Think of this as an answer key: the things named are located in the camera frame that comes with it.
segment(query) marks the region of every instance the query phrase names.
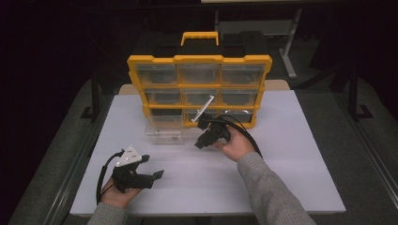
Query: clear plastic bin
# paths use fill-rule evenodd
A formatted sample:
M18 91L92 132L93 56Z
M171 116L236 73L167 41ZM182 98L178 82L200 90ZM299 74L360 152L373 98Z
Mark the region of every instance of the clear plastic bin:
M148 99L149 104L159 104L159 105L177 105L181 103L181 96L179 94L179 89L160 89L152 88L145 89L145 94Z
M258 86L263 78L265 65L222 65L222 84Z
M220 110L220 115L228 115L223 117L231 122L236 122L237 119L240 123L250 123L252 121L253 111L252 110Z
M181 64L178 66L180 82L192 83L218 83L220 65L218 64Z
M222 89L221 101L222 105L242 105L253 106L257 97L258 89Z
M145 135L151 143L184 143L182 115L148 116Z
M176 65L135 65L141 85L176 85Z
M185 121L192 121L198 112L199 110L185 110ZM205 110L205 113L210 114L213 118L217 117L217 110Z
M218 89L182 89L182 102L185 105L205 105L210 99L209 96L214 96L210 105L217 104Z

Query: gray sweater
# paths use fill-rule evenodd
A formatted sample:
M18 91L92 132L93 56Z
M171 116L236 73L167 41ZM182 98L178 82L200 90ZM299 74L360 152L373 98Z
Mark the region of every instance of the gray sweater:
M242 157L237 162L237 170L260 224L315 224L299 200L257 153ZM125 224L127 217L127 210L100 203L88 224Z

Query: hand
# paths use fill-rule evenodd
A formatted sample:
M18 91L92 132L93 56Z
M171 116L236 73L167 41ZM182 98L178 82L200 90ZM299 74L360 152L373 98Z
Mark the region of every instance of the hand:
M102 188L100 201L119 208L127 208L129 202L141 192L141 189L126 189L126 193L120 192L114 186L114 179L111 177Z
M229 126L227 128L231 134L231 141L228 143L214 142L212 144L214 147L221 149L226 156L235 162L244 155L254 152L254 147L243 134L235 128Z

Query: person's left hand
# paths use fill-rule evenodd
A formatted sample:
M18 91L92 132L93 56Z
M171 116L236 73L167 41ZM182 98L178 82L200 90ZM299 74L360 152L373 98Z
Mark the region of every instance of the person's left hand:
M140 192L141 189L126 189L126 193L121 192L114 186L114 179L111 177L102 188L100 201L119 208L127 208L129 202Z

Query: background table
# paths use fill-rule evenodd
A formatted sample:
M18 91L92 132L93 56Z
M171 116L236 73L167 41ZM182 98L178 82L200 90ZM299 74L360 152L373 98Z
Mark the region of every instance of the background table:
M165 170L152 189L129 205L137 216L215 216L251 214L246 189L236 163L211 147L193 144L201 134L186 129L180 145L153 145L144 134L145 118L137 95L116 96L70 212L89 216L96 208L100 168L121 148L132 144L150 155L138 173ZM269 167L286 183L309 213L345 211L299 106L294 91L266 91L257 125L250 130ZM111 175L114 159L105 176Z

